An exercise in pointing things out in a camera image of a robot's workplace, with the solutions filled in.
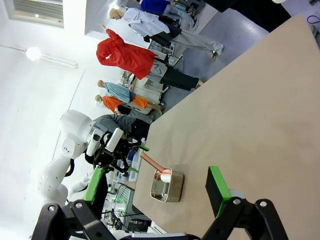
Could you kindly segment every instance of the floor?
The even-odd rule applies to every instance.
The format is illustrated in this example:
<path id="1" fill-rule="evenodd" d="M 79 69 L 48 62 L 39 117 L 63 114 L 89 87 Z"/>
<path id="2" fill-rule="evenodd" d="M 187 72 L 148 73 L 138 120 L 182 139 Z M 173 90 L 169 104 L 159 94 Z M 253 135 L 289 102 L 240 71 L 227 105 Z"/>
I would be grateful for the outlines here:
<path id="1" fill-rule="evenodd" d="M 311 6 L 308 0 L 287 0 L 282 5 L 291 16 L 301 13 L 305 19 L 310 15 L 320 17 L 320 2 Z M 315 26 L 320 31 L 320 23 L 316 23 Z M 185 74 L 201 78 L 205 82 L 263 39 L 268 32 L 237 11 L 228 9 L 214 15 L 200 34 L 224 44 L 222 55 L 212 62 L 209 53 L 187 49 L 183 53 L 183 60 L 180 60 L 176 67 Z M 320 46 L 320 33 L 317 34 L 316 40 Z M 190 93 L 192 91 L 170 87 L 162 96 L 162 100 L 167 104 L 164 112 L 170 110 Z"/>

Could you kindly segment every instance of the orange shorts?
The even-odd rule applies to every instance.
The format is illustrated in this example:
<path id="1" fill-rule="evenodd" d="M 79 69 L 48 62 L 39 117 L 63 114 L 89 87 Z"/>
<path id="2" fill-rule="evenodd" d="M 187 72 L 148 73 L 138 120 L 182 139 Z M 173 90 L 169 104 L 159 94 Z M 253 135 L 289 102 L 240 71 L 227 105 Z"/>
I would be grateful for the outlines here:
<path id="1" fill-rule="evenodd" d="M 138 107 L 145 109 L 146 106 L 148 105 L 148 100 L 144 99 L 142 97 L 139 96 L 135 96 L 135 98 L 132 101 L 133 104 L 137 105 Z"/>

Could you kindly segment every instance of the mannequin hand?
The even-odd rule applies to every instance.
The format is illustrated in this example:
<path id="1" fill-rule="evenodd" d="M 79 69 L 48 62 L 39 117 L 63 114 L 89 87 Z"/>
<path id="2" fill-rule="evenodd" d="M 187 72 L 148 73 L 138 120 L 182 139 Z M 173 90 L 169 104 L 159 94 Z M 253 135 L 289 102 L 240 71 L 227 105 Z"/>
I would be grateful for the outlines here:
<path id="1" fill-rule="evenodd" d="M 103 28 L 103 30 L 107 30 L 106 26 L 103 24 L 100 24 L 100 26 Z"/>

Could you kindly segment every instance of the light bulb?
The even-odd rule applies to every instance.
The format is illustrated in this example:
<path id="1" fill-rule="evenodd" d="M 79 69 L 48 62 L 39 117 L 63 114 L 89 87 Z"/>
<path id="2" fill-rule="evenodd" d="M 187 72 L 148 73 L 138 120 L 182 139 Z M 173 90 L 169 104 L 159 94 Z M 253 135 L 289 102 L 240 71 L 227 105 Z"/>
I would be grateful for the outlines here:
<path id="1" fill-rule="evenodd" d="M 32 46 L 25 51 L 25 55 L 31 61 L 35 61 L 41 58 L 41 51 L 37 46 Z"/>

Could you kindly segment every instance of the mannequin head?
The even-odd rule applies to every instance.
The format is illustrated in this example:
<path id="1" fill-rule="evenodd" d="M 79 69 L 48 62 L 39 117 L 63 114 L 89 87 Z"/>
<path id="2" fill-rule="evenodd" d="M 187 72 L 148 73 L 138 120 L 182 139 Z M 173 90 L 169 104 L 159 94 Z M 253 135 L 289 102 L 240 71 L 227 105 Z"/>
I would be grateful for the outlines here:
<path id="1" fill-rule="evenodd" d="M 99 87 L 99 88 L 105 88 L 106 86 L 105 86 L 104 81 L 99 80 L 99 81 L 98 81 L 98 87 Z"/>
<path id="2" fill-rule="evenodd" d="M 121 19 L 125 13 L 123 11 L 120 11 L 118 9 L 112 8 L 109 12 L 109 16 L 111 19 L 119 20 Z"/>
<path id="3" fill-rule="evenodd" d="M 95 96 L 94 98 L 98 103 L 101 103 L 103 101 L 102 96 L 100 96 L 99 94 Z"/>

